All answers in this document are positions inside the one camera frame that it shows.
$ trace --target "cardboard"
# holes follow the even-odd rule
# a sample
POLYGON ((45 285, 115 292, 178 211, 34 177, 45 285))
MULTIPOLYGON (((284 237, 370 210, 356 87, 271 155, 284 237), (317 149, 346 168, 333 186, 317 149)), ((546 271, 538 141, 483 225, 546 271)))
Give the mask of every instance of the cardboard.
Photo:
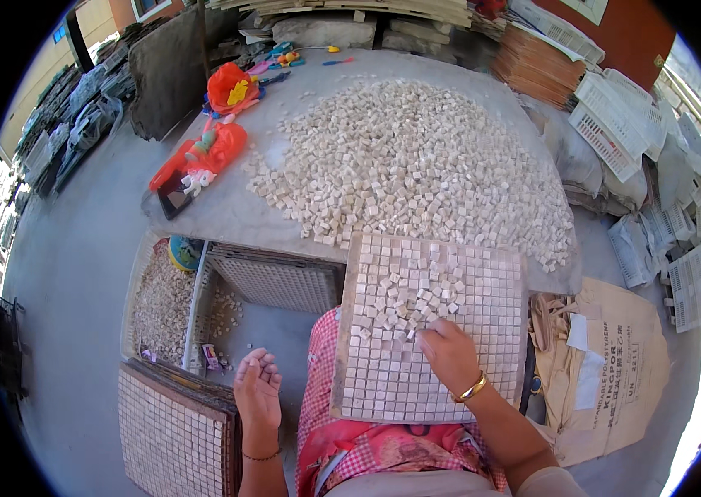
POLYGON ((575 307, 568 310, 584 315, 588 350, 569 347, 567 334, 557 332, 554 350, 535 351, 547 404, 547 424, 540 428, 564 467, 643 438, 670 370, 651 302, 584 278, 575 307))

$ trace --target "mosaic tile sheet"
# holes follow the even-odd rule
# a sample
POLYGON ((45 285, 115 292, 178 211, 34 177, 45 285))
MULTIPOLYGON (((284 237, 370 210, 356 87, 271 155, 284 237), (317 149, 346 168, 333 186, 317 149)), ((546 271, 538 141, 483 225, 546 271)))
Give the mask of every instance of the mosaic tile sheet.
POLYGON ((470 422, 431 372, 412 330, 443 317, 475 342, 481 369, 514 406, 524 383, 526 265, 515 252, 354 233, 331 415, 367 422, 470 422))
POLYGON ((154 497, 228 494, 230 435, 222 413, 168 395, 165 388, 161 393, 124 364, 118 388, 121 452, 130 480, 154 497))
POLYGON ((336 305, 328 270, 288 264, 214 257, 217 271, 246 302, 323 314, 336 305))

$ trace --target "woman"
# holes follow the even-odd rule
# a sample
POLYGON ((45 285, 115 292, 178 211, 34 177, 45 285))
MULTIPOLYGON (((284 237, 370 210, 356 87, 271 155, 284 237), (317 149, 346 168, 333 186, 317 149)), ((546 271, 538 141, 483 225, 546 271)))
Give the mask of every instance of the woman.
MULTIPOLYGON (((418 332, 416 343, 476 424, 382 425, 331 418, 338 318, 334 309, 312 329, 298 423, 299 497, 497 495, 505 480, 517 497, 585 495, 544 438, 485 381, 472 339, 443 319, 418 332)), ((274 359, 260 348, 237 368, 241 497, 287 495, 278 440, 282 377, 274 359)))

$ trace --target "hand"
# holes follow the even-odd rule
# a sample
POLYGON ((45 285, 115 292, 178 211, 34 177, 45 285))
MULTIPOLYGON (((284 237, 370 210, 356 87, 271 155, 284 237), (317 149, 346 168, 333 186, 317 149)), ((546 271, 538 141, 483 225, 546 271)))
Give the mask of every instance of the hand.
POLYGON ((437 319, 416 333, 433 372, 456 397, 480 379, 475 343, 455 323, 437 319))
POLYGON ((281 424, 281 374, 274 359, 275 355, 257 348, 248 353, 237 368, 234 400, 246 433, 276 433, 281 424))

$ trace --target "gold bangle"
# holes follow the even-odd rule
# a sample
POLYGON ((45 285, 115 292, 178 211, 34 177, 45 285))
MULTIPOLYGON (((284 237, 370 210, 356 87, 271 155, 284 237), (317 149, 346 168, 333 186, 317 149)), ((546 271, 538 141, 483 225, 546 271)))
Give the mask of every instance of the gold bangle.
POLYGON ((281 453, 281 447, 279 447, 279 450, 277 450, 276 452, 273 452, 273 455, 272 455, 272 456, 263 457, 262 459, 257 459, 256 457, 251 457, 251 456, 249 456, 248 454, 246 454, 246 451, 244 451, 244 450, 241 450, 241 452, 242 452, 243 456, 247 457, 247 458, 250 459, 251 461, 263 462, 263 461, 270 461, 272 458, 274 458, 274 457, 276 457, 278 454, 280 454, 280 453, 281 453))
POLYGON ((483 387, 488 382, 488 379, 485 378, 485 373, 480 372, 480 379, 477 382, 475 382, 475 384, 472 385, 472 387, 469 390, 465 391, 464 393, 461 393, 456 398, 453 398, 453 400, 455 401, 455 403, 458 404, 465 403, 467 400, 474 397, 475 393, 483 390, 483 387))

